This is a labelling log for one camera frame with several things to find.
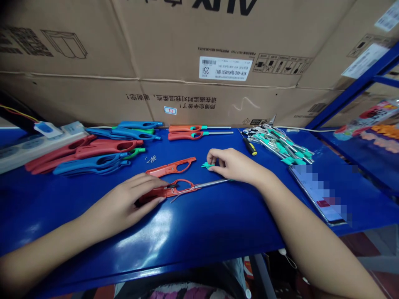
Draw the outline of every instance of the screwdriver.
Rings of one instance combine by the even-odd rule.
[[[256,151],[256,148],[254,147],[254,145],[252,143],[250,143],[250,141],[244,137],[244,135],[242,134],[242,132],[240,131],[239,128],[237,128],[237,130],[240,132],[242,138],[244,139],[245,147],[248,150],[248,152],[252,156],[256,156],[258,154],[258,152]]]

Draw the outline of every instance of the cardboard box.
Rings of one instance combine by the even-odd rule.
[[[152,120],[138,81],[1,75],[0,88],[56,125]]]
[[[15,127],[15,125],[5,120],[4,118],[0,118],[0,127]]]
[[[255,88],[184,83],[143,82],[156,121],[165,125],[230,125],[267,123],[306,126],[339,91]]]
[[[134,78],[109,1],[14,1],[2,20],[0,71]]]
[[[138,77],[285,87],[296,85],[353,3],[113,1]]]
[[[346,89],[355,79],[341,74],[376,43],[393,46],[399,37],[399,26],[386,32],[375,23],[395,0],[357,1],[299,80],[301,88]]]

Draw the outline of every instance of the left hand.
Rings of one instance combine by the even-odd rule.
[[[140,208],[134,203],[152,189],[166,185],[155,176],[140,173],[109,191],[76,221],[91,240],[100,242],[133,226],[152,211],[165,197],[155,198]]]

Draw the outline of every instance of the bundle of lighter parts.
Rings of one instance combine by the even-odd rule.
[[[312,156],[315,154],[305,147],[294,143],[284,131],[273,127],[276,116],[267,125],[252,127],[243,130],[248,140],[258,143],[278,156],[287,165],[313,164]]]

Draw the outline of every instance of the hand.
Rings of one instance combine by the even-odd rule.
[[[271,171],[233,148],[211,149],[208,152],[209,164],[216,164],[218,159],[219,166],[210,167],[208,170],[221,174],[227,179],[257,185],[265,180],[265,176],[272,174]]]
[[[165,197],[155,198],[140,208],[134,205],[142,195],[166,185],[155,176],[140,173],[109,191],[77,221],[95,243],[105,240],[133,226],[162,202]]]

